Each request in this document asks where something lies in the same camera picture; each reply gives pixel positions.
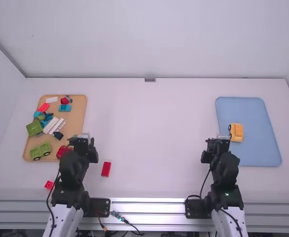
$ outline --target black mounting bracket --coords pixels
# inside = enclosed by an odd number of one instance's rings
[[[110,199],[108,198],[89,198],[89,212],[84,217],[109,217]]]
[[[211,219],[201,199],[187,199],[185,201],[185,215],[187,219]]]

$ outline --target yellow toy car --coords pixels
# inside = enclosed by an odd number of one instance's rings
[[[228,126],[231,142],[243,142],[243,125],[233,122]]]

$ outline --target white lego brick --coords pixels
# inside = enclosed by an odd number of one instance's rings
[[[52,103],[52,102],[56,102],[57,101],[57,96],[54,97],[50,97],[50,98],[46,98],[45,102],[46,103]]]
[[[58,129],[59,126],[62,126],[62,123],[63,123],[63,122],[65,123],[64,119],[61,118],[61,119],[55,124],[55,126],[50,130],[49,134],[53,135],[53,132],[55,132],[55,131]]]
[[[61,123],[61,125],[55,130],[55,132],[59,132],[63,128],[64,125],[65,125],[65,121]]]
[[[43,132],[45,134],[48,134],[58,121],[59,119],[57,117],[54,117],[53,119],[51,119],[51,121],[44,127]]]

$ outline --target cork board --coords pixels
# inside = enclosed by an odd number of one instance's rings
[[[58,100],[56,102],[49,103],[50,107],[46,110],[47,113],[54,113],[53,117],[57,117],[58,119],[63,118],[65,120],[65,125],[62,127],[60,132],[63,133],[64,137],[59,141],[53,135],[43,134],[40,137],[29,136],[26,142],[25,150],[23,153],[23,159],[25,161],[32,162],[41,162],[41,161],[58,161],[56,158],[56,153],[59,150],[60,146],[68,145],[67,139],[72,137],[75,134],[81,134],[87,104],[87,98],[85,95],[69,95],[73,100],[69,105],[72,106],[70,112],[59,112],[59,106],[61,104],[61,98],[65,97],[65,95],[44,95],[40,98],[38,102],[37,108],[33,111],[29,111],[31,115],[38,110],[41,105],[45,103],[46,98],[57,96]],[[30,158],[30,150],[42,145],[45,142],[49,142],[51,146],[51,153],[48,156],[42,156],[40,160],[32,160]]]

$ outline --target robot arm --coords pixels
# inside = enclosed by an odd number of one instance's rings
[[[201,163],[210,164],[211,191],[203,203],[219,237],[248,237],[242,196],[236,185],[240,159],[229,151],[230,139],[208,139]]]
[[[83,179],[89,163],[98,163],[94,139],[89,139],[89,135],[78,135],[69,141],[74,149],[60,159],[61,175],[54,182],[52,208],[43,237],[75,237],[83,215],[90,211]]]

